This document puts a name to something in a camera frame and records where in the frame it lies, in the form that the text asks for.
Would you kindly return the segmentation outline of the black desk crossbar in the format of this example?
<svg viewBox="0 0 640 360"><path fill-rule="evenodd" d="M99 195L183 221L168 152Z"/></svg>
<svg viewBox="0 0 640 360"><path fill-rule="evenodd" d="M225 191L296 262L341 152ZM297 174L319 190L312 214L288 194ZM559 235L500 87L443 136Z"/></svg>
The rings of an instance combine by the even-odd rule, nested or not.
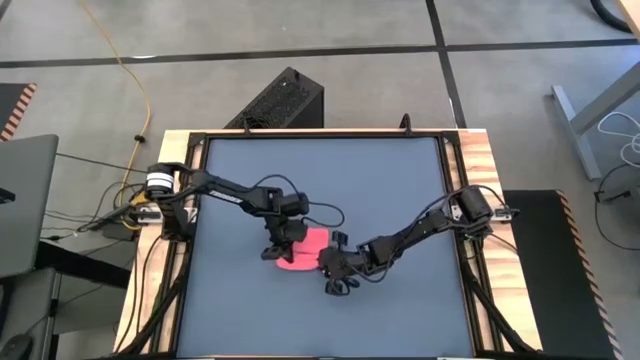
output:
<svg viewBox="0 0 640 360"><path fill-rule="evenodd" d="M122 289L127 288L131 275L131 271L125 267L44 242L38 246L34 267L51 268L64 275Z"/></svg>

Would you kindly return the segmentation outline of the black computer tower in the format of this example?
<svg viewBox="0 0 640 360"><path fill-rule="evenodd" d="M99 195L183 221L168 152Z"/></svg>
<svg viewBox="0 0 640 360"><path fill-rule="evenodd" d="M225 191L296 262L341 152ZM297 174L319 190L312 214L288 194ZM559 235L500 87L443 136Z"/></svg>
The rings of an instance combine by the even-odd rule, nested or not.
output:
<svg viewBox="0 0 640 360"><path fill-rule="evenodd" d="M285 68L225 129L305 129L324 127L325 88L294 68Z"/></svg>

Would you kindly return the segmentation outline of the small striped-edge floor mat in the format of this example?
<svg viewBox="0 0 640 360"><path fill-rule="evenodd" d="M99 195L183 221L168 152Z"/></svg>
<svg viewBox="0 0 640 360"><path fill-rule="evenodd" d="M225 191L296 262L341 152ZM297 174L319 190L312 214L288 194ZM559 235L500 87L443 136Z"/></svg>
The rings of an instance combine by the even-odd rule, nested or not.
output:
<svg viewBox="0 0 640 360"><path fill-rule="evenodd" d="M0 142L14 137L36 90L36 83L0 83Z"/></svg>

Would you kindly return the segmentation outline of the black computer mouse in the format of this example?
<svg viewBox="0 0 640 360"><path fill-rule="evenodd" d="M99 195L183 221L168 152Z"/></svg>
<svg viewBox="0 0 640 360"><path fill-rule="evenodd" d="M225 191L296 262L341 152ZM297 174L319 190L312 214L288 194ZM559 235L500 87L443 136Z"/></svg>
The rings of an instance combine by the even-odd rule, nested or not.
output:
<svg viewBox="0 0 640 360"><path fill-rule="evenodd" d="M33 339L30 335L15 335L0 349L0 360L28 360L32 347Z"/></svg>

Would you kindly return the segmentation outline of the black plug adapter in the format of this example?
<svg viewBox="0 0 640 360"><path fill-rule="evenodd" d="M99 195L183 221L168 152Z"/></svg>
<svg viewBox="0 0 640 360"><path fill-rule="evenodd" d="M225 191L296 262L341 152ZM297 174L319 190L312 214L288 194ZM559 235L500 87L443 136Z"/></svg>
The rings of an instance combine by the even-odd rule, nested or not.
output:
<svg viewBox="0 0 640 360"><path fill-rule="evenodd" d="M631 196L631 192L629 190L624 190L616 193L598 190L594 193L596 202L604 203L604 204L608 204L622 198L628 198L630 196Z"/></svg>

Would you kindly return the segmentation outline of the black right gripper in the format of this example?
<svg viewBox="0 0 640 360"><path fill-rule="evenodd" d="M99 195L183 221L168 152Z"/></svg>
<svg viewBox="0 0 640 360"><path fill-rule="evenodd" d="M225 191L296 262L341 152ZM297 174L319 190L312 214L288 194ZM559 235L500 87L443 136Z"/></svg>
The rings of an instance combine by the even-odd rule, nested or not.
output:
<svg viewBox="0 0 640 360"><path fill-rule="evenodd" d="M360 286L357 277L372 283L373 279L370 275L355 273L346 266L344 253L349 251L346 249L348 235L341 231L333 231L330 240L331 244L323 249L318 257L319 260L324 260L319 262L319 268L324 271L326 278L325 293L332 296L347 296L351 293L352 288ZM370 241L361 243L356 248L358 246L364 247L369 252L372 263L371 250L369 249Z"/></svg>

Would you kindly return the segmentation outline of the wooden desk corner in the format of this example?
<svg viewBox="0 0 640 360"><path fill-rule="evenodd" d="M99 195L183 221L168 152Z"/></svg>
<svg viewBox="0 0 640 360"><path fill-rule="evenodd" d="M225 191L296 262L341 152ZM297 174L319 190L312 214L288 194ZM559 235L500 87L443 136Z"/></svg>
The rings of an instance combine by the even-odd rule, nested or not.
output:
<svg viewBox="0 0 640 360"><path fill-rule="evenodd" d="M617 3L627 25L640 41L640 0L617 0Z"/></svg>

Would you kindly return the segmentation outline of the grey desk top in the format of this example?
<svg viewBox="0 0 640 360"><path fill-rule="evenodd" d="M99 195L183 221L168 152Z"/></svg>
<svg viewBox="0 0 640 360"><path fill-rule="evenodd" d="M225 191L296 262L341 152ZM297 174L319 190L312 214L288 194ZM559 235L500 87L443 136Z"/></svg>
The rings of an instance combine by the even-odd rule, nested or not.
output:
<svg viewBox="0 0 640 360"><path fill-rule="evenodd" d="M41 135L0 143L0 279L31 271L46 209L59 138Z"/></svg>

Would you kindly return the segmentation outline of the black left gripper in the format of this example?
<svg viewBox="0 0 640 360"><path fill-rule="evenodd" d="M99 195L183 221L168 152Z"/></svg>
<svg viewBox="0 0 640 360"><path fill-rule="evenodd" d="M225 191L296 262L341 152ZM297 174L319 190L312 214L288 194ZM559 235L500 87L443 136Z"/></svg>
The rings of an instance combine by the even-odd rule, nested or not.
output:
<svg viewBox="0 0 640 360"><path fill-rule="evenodd" d="M302 242L307 234L308 226L300 219L284 215L264 218L265 229L269 233L270 246L261 253L262 260L294 259L293 244Z"/></svg>

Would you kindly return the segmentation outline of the large striped-edge floor mat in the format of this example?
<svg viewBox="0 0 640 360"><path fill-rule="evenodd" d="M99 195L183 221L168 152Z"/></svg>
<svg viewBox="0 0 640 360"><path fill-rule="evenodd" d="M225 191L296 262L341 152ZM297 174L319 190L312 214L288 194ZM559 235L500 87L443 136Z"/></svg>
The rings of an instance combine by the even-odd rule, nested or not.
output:
<svg viewBox="0 0 640 360"><path fill-rule="evenodd" d="M507 190L512 230L545 353L624 360L568 200L557 190Z"/></svg>

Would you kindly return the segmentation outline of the pink terry towel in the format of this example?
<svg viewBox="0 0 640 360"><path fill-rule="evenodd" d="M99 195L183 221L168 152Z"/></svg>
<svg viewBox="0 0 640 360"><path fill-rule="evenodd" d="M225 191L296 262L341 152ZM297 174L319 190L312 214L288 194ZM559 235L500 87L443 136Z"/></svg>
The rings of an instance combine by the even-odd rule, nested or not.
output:
<svg viewBox="0 0 640 360"><path fill-rule="evenodd" d="M329 246L330 232L326 228L308 228L302 242L293 244L293 261L283 258L276 261L276 266L286 271L313 271L318 268L320 252Z"/></svg>

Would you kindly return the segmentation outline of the grey metal desk leg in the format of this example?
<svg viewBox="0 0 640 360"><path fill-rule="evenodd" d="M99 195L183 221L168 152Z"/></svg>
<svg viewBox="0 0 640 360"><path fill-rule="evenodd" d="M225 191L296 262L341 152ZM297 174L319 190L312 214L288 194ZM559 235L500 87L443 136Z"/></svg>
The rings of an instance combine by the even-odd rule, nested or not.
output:
<svg viewBox="0 0 640 360"><path fill-rule="evenodd" d="M560 122L581 161L586 177L595 180L602 177L586 133L606 115L613 112L630 97L640 91L640 62L634 64L615 82L576 112L562 86L551 87L551 97Z"/></svg>

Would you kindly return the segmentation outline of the black power strip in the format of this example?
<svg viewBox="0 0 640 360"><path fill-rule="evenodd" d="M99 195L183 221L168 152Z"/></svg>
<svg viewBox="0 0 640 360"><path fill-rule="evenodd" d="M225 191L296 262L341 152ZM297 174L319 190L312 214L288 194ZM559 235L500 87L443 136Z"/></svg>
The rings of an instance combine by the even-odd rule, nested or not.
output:
<svg viewBox="0 0 640 360"><path fill-rule="evenodd" d="M136 210L136 207L133 204L127 203L125 205L122 205L116 208L115 210L112 210L106 213L101 217L97 217L96 219L93 219L81 225L77 229L77 231L78 232L97 231L108 224L118 224L118 223L122 223L123 221L125 222L131 221L132 220L131 215L135 212L135 210Z"/></svg>

